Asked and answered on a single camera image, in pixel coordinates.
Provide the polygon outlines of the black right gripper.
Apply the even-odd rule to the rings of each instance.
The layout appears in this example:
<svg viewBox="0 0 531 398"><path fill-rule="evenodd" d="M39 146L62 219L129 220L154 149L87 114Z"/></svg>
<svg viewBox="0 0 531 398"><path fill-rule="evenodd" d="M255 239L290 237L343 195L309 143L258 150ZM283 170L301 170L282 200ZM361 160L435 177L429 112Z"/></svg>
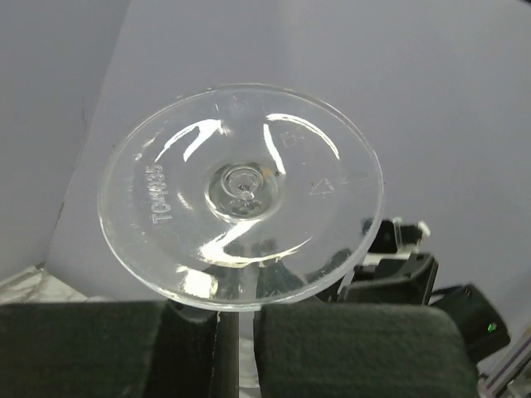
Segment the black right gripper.
<svg viewBox="0 0 531 398"><path fill-rule="evenodd" d="M339 291L341 303L427 305L438 262L420 251L431 234L424 221L407 224L400 218L381 222L362 264Z"/></svg>

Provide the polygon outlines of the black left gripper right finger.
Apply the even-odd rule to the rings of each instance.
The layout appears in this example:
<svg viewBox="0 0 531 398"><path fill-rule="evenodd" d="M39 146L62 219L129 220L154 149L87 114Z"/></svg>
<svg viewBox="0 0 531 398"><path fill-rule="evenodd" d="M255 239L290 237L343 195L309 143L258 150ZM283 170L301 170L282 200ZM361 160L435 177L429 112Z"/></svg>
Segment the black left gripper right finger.
<svg viewBox="0 0 531 398"><path fill-rule="evenodd" d="M254 319L264 397L475 397L453 321L425 305L435 265L348 286L339 303L265 306Z"/></svg>

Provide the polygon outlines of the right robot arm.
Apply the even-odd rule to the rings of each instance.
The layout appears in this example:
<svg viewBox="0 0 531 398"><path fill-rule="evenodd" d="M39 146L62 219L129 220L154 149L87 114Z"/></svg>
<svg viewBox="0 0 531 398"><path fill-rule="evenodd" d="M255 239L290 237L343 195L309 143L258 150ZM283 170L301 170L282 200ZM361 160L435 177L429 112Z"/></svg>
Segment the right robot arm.
<svg viewBox="0 0 531 398"><path fill-rule="evenodd" d="M509 345L508 328L475 285L434 288L439 263L432 254L419 251L429 235L423 221L382 221L364 261L354 267L352 279L339 290L338 301L440 309L459 329L470 360L478 363Z"/></svg>

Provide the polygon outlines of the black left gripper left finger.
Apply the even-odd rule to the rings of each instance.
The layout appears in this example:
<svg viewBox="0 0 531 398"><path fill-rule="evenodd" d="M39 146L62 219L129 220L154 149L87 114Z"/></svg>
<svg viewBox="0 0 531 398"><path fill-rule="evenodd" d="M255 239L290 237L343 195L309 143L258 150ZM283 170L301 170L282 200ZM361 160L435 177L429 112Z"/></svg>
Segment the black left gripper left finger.
<svg viewBox="0 0 531 398"><path fill-rule="evenodd" d="M237 319L170 301L1 307L4 397L235 397Z"/></svg>

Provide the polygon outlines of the clear champagne flute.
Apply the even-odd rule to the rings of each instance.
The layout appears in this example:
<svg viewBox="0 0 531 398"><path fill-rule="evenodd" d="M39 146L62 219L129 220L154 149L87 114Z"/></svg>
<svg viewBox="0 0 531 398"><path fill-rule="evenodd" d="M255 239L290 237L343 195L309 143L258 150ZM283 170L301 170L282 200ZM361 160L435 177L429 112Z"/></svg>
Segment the clear champagne flute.
<svg viewBox="0 0 531 398"><path fill-rule="evenodd" d="M339 282L382 223L382 169L332 105L263 84L177 98L132 129L98 193L114 257L165 298L238 313L240 385L258 387L251 320Z"/></svg>

